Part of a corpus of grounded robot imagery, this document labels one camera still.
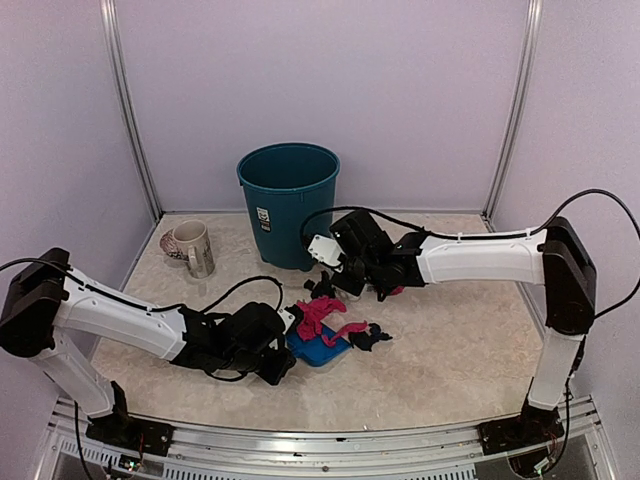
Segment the blue plastic dustpan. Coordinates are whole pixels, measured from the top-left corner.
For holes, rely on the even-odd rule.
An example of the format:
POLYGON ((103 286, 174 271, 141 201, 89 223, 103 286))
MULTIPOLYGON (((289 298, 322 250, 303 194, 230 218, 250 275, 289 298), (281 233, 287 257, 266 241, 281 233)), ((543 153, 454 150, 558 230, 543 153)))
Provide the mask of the blue plastic dustpan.
POLYGON ((288 333, 285 339, 288 349, 296 359, 302 360, 311 367, 322 367, 351 349, 350 343, 342 337, 336 340, 334 346, 327 346, 323 337, 330 339, 334 334, 334 330, 323 324, 321 335, 311 340, 303 340, 296 331, 288 333))

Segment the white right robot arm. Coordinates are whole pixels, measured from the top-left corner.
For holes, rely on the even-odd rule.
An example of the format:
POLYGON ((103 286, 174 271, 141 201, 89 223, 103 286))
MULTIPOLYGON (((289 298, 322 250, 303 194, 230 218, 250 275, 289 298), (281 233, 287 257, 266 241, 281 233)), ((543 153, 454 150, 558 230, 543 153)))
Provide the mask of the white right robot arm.
POLYGON ((507 233, 444 234, 418 228, 393 241, 358 209, 335 221, 319 260, 336 269, 334 283, 353 296, 371 286, 384 301, 396 291, 467 282, 514 282, 546 294, 546 332, 527 394, 528 408, 511 433, 535 442, 551 424, 580 345, 595 320, 595 266, 570 223, 507 233))

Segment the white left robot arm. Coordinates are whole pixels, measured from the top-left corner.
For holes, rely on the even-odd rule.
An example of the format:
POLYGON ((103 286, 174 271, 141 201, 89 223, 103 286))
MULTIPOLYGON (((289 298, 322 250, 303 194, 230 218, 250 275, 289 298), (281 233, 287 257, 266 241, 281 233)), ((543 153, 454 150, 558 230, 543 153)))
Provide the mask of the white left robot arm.
POLYGON ((249 302, 232 314, 182 303, 159 306, 89 278, 60 248, 1 268, 12 267, 21 270, 1 312, 2 349, 38 365, 118 444, 133 443, 139 421, 128 413, 117 383, 102 376, 70 339, 72 331, 135 347, 214 380, 231 371, 234 381, 255 374, 276 386, 295 364, 285 341, 294 317, 278 306, 249 302))

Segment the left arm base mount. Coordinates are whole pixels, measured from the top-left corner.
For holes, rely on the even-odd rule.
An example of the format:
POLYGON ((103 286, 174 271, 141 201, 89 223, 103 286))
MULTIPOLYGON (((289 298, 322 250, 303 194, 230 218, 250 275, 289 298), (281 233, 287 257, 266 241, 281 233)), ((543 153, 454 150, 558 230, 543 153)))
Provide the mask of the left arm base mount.
POLYGON ((175 428, 159 421, 132 417, 128 412, 124 390, 111 382, 114 405, 103 417, 90 417, 86 436, 104 444, 166 457, 175 428))

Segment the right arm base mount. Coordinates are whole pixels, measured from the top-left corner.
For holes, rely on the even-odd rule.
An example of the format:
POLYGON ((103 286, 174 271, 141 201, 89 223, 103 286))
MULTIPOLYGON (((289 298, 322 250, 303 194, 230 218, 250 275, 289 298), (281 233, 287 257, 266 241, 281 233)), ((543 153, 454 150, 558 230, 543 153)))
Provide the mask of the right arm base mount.
POLYGON ((542 444, 565 434, 558 407, 539 409, 531 406, 528 399, 517 415, 482 422, 477 431, 484 455, 542 444))

